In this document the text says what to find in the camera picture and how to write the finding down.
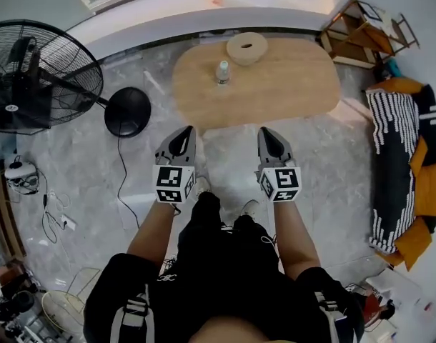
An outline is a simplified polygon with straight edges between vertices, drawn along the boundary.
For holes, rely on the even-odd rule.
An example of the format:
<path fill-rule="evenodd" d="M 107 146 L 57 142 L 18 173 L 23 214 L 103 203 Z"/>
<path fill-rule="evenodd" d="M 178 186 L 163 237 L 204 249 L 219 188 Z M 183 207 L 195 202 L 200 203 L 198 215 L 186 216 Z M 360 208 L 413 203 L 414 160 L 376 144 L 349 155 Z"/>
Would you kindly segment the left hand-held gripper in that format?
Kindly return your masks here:
<path fill-rule="evenodd" d="M 154 193 L 159 203 L 183 204 L 195 185 L 196 129 L 184 126 L 170 134 L 156 150 Z"/>

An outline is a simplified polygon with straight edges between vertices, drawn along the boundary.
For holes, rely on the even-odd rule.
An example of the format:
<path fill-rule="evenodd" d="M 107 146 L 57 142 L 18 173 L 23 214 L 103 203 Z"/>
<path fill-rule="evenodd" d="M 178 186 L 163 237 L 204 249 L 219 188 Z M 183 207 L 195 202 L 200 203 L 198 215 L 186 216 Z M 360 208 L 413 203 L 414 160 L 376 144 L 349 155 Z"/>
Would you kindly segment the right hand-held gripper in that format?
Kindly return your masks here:
<path fill-rule="evenodd" d="M 289 142 L 275 130 L 261 127 L 257 134 L 260 164 L 257 181 L 269 202 L 294 201 L 301 191 L 301 169 L 292 158 Z"/>

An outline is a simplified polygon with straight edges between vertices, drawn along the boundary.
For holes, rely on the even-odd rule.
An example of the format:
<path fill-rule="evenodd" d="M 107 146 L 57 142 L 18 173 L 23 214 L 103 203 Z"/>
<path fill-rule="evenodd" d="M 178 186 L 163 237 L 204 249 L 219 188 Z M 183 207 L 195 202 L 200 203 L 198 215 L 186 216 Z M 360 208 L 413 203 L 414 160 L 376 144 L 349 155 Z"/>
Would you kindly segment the person's right forearm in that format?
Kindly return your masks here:
<path fill-rule="evenodd" d="M 319 267 L 319 257 L 295 202 L 274 203 L 277 247 L 284 273 L 296 279 L 304 270 Z"/>

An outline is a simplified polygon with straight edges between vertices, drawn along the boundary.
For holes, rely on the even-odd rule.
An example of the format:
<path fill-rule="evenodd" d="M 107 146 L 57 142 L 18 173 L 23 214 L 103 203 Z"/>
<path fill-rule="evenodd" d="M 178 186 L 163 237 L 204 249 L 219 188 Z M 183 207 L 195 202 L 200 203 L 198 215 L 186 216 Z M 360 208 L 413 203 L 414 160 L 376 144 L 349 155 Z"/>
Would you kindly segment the person's left forearm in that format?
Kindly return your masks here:
<path fill-rule="evenodd" d="M 127 253 L 152 262 L 159 272 L 167 253 L 175 212 L 171 204 L 155 201 Z"/>

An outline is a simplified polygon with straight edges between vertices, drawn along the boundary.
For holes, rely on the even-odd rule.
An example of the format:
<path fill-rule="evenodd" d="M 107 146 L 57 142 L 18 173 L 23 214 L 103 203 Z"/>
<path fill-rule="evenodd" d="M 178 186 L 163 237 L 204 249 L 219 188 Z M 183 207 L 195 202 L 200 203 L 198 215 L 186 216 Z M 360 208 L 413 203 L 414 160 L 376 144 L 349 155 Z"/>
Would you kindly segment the wooden coffee table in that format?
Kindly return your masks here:
<path fill-rule="evenodd" d="M 226 42 L 195 46 L 174 66 L 172 93 L 186 123 L 201 131 L 333 110 L 340 98 L 335 64 L 305 39 L 270 38 L 267 53 L 250 66 L 230 62 L 230 80 L 218 84 L 216 70 L 229 59 Z"/>

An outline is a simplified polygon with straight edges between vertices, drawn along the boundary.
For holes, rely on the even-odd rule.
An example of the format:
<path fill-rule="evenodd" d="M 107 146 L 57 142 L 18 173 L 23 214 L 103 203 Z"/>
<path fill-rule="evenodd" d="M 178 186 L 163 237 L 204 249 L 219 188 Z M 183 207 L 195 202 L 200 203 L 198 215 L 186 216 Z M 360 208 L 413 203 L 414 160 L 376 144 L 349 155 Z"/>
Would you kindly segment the person's left white shoe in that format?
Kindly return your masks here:
<path fill-rule="evenodd" d="M 200 176 L 200 177 L 196 178 L 196 183 L 195 183 L 194 189 L 195 189 L 195 194 L 197 196 L 199 196 L 200 194 L 202 194 L 204 192 L 211 192 L 212 191 L 209 180 L 204 176 Z"/>

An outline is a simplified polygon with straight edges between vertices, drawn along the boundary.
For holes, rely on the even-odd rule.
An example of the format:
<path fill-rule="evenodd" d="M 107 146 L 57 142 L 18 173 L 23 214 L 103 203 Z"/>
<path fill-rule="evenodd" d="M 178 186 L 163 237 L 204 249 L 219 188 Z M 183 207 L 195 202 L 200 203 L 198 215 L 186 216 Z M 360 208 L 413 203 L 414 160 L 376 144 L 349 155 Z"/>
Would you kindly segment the person's white shoe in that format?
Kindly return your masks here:
<path fill-rule="evenodd" d="M 251 199 L 243 206 L 240 215 L 255 218 L 258 208 L 259 202 L 255 199 Z"/>
<path fill-rule="evenodd" d="M 200 176 L 200 177 L 196 178 L 196 183 L 195 183 L 194 189 L 195 189 L 195 194 L 197 196 L 199 196 L 200 194 L 202 194 L 204 192 L 211 192 L 212 191 L 209 180 L 204 176 Z"/>

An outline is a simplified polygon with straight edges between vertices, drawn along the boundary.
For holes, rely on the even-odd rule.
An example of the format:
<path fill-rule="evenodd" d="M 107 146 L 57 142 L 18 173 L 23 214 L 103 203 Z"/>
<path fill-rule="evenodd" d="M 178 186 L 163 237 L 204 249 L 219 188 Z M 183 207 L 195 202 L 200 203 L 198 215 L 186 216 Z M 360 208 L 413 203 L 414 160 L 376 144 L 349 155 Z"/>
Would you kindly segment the person's right white shoe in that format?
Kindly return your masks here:
<path fill-rule="evenodd" d="M 255 199 L 251 199 L 243 206 L 240 215 L 255 218 L 258 208 L 259 202 Z"/>

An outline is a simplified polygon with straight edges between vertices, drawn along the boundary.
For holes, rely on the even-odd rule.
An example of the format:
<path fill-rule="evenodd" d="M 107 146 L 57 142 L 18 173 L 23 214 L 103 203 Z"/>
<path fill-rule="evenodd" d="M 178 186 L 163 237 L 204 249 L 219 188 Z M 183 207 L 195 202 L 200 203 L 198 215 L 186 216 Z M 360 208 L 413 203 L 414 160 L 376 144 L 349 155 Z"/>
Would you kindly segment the clear plastic water bottle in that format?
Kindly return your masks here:
<path fill-rule="evenodd" d="M 228 61 L 221 61 L 215 72 L 216 80 L 219 85 L 225 85 L 230 79 L 230 67 Z"/>

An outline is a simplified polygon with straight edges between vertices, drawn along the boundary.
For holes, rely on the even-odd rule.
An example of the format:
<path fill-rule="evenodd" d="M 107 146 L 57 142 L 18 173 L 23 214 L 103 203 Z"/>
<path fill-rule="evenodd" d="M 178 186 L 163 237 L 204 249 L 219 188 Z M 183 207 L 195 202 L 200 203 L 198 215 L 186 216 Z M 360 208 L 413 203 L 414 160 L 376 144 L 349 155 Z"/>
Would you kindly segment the person's black clothing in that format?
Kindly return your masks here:
<path fill-rule="evenodd" d="M 84 309 L 87 343 L 358 343 L 355 297 L 321 267 L 284 273 L 266 229 L 239 216 L 225 231 L 220 200 L 199 195 L 176 261 L 160 271 L 114 255 Z"/>

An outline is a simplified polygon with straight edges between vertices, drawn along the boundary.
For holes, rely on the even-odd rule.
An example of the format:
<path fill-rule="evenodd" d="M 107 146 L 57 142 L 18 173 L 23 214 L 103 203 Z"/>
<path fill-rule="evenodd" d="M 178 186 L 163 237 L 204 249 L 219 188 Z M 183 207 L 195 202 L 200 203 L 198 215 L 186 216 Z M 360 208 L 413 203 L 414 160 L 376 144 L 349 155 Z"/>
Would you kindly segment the wooden shelf rack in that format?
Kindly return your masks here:
<path fill-rule="evenodd" d="M 373 69 L 420 45 L 403 14 L 393 18 L 361 0 L 349 0 L 323 28 L 318 41 L 334 63 L 363 69 Z"/>

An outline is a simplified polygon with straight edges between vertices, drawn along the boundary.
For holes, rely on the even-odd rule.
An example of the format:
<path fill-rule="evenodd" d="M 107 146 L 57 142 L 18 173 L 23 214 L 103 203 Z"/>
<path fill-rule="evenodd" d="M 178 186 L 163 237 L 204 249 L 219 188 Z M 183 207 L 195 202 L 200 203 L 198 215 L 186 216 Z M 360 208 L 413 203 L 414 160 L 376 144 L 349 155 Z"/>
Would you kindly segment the white floor appliance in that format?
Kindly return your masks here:
<path fill-rule="evenodd" d="M 37 168 L 29 161 L 22 161 L 19 155 L 15 156 L 4 176 L 8 187 L 18 195 L 34 195 L 39 191 Z"/>

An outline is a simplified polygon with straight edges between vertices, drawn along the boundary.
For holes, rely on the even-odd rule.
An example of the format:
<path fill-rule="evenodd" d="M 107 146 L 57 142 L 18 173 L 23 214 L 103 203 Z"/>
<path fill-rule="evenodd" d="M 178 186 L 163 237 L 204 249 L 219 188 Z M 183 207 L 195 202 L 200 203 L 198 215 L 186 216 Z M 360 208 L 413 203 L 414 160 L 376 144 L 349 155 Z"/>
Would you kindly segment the black standing fan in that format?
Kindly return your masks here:
<path fill-rule="evenodd" d="M 36 134 L 98 104 L 111 134 L 139 134 L 152 112 L 147 94 L 126 87 L 104 99 L 103 88 L 99 62 L 70 34 L 39 21 L 0 21 L 0 132 Z"/>

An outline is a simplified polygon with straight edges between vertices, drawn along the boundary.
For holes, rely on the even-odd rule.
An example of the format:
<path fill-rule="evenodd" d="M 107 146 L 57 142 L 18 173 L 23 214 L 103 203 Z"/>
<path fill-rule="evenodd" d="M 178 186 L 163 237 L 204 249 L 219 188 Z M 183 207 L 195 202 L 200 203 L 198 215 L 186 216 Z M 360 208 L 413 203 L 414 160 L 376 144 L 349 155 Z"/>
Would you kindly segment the brown wooden plank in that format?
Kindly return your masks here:
<path fill-rule="evenodd" d="M 0 242 L 4 256 L 8 259 L 21 261 L 26 256 L 3 175 L 0 175 Z"/>

